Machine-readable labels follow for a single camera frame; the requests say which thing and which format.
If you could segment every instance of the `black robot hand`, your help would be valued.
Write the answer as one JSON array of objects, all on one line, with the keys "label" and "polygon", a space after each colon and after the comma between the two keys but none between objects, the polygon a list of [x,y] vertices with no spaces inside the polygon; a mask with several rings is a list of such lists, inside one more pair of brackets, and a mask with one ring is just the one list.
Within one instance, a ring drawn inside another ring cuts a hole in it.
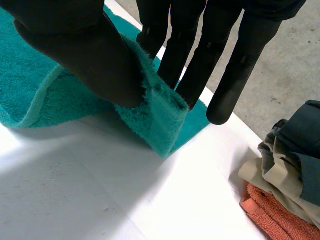
[{"label": "black robot hand", "polygon": [[0,0],[20,36],[98,97],[123,107],[143,99],[135,57],[104,14],[104,0]]}]

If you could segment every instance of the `beige cloth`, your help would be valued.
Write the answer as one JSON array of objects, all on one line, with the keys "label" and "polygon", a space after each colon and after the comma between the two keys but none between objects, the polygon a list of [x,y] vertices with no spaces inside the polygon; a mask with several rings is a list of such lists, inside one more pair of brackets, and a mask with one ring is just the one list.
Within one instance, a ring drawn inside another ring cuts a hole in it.
[{"label": "beige cloth", "polygon": [[303,199],[299,199],[299,197],[297,198],[300,189],[295,191],[292,187],[294,184],[297,184],[297,182],[290,182],[292,178],[296,177],[295,170],[297,169],[295,167],[288,167],[288,164],[284,164],[284,161],[277,159],[277,157],[274,160],[274,166],[264,174],[264,176],[262,166],[261,158],[250,160],[240,169],[239,176],[265,192],[273,194],[288,211],[308,223],[313,223],[320,229],[320,207]]}]

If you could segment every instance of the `teal towel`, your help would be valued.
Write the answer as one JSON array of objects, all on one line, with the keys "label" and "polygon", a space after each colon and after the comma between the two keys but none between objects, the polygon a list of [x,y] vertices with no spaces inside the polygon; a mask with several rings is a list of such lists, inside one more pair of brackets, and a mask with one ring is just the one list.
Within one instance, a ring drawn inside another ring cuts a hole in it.
[{"label": "teal towel", "polygon": [[128,109],[96,97],[66,69],[28,46],[15,31],[13,18],[0,9],[0,123],[8,128],[50,127],[115,108],[135,133],[167,157],[209,124],[207,108],[199,101],[188,114],[184,100],[158,77],[160,60],[153,63],[134,41],[139,30],[104,10],[140,59],[143,104]]}]

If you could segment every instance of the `khaki fabric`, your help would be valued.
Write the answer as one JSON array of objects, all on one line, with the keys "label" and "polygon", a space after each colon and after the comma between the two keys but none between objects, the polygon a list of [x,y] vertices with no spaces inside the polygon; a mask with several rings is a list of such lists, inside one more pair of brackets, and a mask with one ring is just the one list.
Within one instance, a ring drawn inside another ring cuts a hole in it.
[{"label": "khaki fabric", "polygon": [[[288,165],[282,164],[281,160],[275,160],[274,166],[271,170],[275,167],[274,171],[272,171],[270,175],[267,175],[266,179],[278,185],[281,189],[278,189],[273,184],[269,183],[264,177],[268,173],[264,174],[263,176],[263,161],[261,158],[253,159],[248,161],[243,165],[243,167],[239,171],[240,178],[244,179],[245,181],[255,185],[256,187],[264,190],[267,193],[273,194],[274,197],[291,213],[295,214],[296,216],[300,217],[301,219],[307,221],[308,223],[313,223],[316,225],[317,228],[320,229],[320,207],[309,203],[303,199],[291,199],[290,197],[286,196],[282,191],[289,192],[289,195],[296,196],[298,192],[292,190],[292,183],[290,182],[291,176],[290,172],[292,168],[287,168]],[[284,182],[280,180],[280,178],[275,175],[275,173],[283,171],[280,176],[283,178]]]}]

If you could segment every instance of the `dark gray cloth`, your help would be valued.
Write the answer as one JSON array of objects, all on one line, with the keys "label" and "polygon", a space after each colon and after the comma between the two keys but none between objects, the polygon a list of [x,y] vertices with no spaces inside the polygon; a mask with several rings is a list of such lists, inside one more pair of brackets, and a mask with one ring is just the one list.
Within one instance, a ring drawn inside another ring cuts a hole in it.
[{"label": "dark gray cloth", "polygon": [[320,101],[307,101],[274,134],[292,152],[320,159]]},{"label": "dark gray cloth", "polygon": [[278,122],[271,135],[290,149],[286,155],[301,167],[301,199],[320,206],[320,101],[307,101],[289,121]]}]

